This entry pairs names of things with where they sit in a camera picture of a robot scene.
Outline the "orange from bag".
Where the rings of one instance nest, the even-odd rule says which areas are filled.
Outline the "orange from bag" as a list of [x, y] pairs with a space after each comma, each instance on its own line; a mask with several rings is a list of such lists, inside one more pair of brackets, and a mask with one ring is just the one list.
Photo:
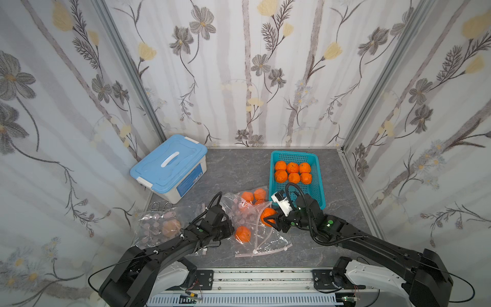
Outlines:
[[241, 243], [249, 243], [251, 241], [251, 231], [245, 226], [239, 226], [235, 231], [235, 239]]
[[310, 185], [313, 181], [313, 176], [310, 173], [301, 173], [300, 182], [304, 185]]
[[288, 175], [288, 182], [293, 183], [293, 184], [298, 184], [300, 183], [300, 174], [299, 173], [290, 173]]
[[268, 218], [270, 218], [271, 216], [274, 216], [275, 214], [277, 214], [277, 212], [268, 207], [268, 208], [265, 208], [261, 215], [260, 215], [260, 221], [262, 222], [263, 225], [267, 226], [267, 227], [271, 227], [271, 223], [272, 224], [275, 224], [275, 220], [272, 220], [272, 221], [268, 221]]

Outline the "clear zip-top bag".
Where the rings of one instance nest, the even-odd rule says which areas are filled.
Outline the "clear zip-top bag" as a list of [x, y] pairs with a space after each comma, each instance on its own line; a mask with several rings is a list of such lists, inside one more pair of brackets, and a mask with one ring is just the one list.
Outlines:
[[163, 236], [161, 233], [162, 224], [165, 221], [176, 219], [181, 223], [180, 233], [185, 229], [191, 221], [205, 211], [205, 205], [196, 206], [173, 206], [170, 211], [152, 212], [147, 211], [142, 213], [136, 221], [136, 228], [133, 246], [140, 249], [150, 248], [165, 243], [171, 239]]
[[[234, 234], [230, 240], [237, 258], [273, 255], [287, 251], [293, 246], [289, 236], [263, 225], [260, 221], [260, 215], [265, 208], [273, 209], [272, 202], [269, 200], [268, 187], [260, 186], [238, 193], [225, 193], [220, 205], [233, 223]], [[235, 231], [239, 226], [250, 229], [251, 241], [249, 243], [241, 244], [235, 239]]]

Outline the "clear zip-top bag front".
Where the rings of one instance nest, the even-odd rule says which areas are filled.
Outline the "clear zip-top bag front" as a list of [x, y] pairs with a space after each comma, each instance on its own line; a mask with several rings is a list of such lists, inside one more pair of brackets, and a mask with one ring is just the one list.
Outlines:
[[185, 229], [191, 221], [205, 211], [205, 205], [196, 206], [173, 206], [170, 211], [152, 212], [147, 211], [142, 213], [136, 221], [136, 228], [133, 246], [140, 249], [150, 248], [165, 243], [171, 239], [163, 236], [161, 233], [162, 224], [165, 221], [176, 219], [181, 223], [180, 233]]

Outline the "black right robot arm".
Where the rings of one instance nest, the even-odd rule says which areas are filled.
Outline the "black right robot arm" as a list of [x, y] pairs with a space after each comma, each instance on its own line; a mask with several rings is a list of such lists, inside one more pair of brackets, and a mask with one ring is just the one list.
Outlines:
[[437, 253], [402, 248], [374, 237], [353, 224], [324, 213], [318, 202], [293, 183], [271, 196], [279, 212], [263, 221], [279, 232], [292, 227], [309, 232], [318, 245], [348, 249], [376, 262], [362, 264], [341, 257], [331, 269], [332, 282], [342, 288], [345, 282], [366, 285], [407, 298], [413, 306], [448, 306], [456, 275], [449, 272]]

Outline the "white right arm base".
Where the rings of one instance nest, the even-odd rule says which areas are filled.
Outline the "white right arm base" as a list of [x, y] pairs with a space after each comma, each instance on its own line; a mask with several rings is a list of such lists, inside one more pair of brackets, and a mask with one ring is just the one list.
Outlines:
[[383, 292], [406, 300], [405, 306], [412, 306], [409, 295], [402, 288], [404, 280], [389, 269], [375, 266], [350, 257], [340, 257], [334, 267], [311, 271], [313, 288], [322, 294], [334, 294], [336, 301], [344, 306], [355, 306], [361, 301], [361, 290], [376, 290], [373, 306]]

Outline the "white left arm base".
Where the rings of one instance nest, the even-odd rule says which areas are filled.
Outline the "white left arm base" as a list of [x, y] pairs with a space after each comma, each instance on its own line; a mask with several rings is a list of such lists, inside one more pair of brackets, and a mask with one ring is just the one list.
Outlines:
[[202, 302], [203, 291], [212, 290], [213, 282], [212, 269], [198, 269], [190, 260], [183, 258], [157, 275], [148, 301], [166, 291], [181, 291], [181, 298], [193, 303]]

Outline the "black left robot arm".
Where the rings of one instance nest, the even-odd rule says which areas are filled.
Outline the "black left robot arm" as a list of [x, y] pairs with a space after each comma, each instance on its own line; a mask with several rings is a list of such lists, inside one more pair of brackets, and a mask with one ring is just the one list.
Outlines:
[[223, 192], [218, 192], [205, 212], [194, 218], [178, 237], [158, 246], [129, 248], [119, 262], [98, 270], [111, 272], [99, 288], [93, 287], [109, 306], [145, 306], [151, 297], [157, 276], [171, 264], [207, 248], [211, 242], [220, 242], [232, 236], [231, 219], [220, 206]]

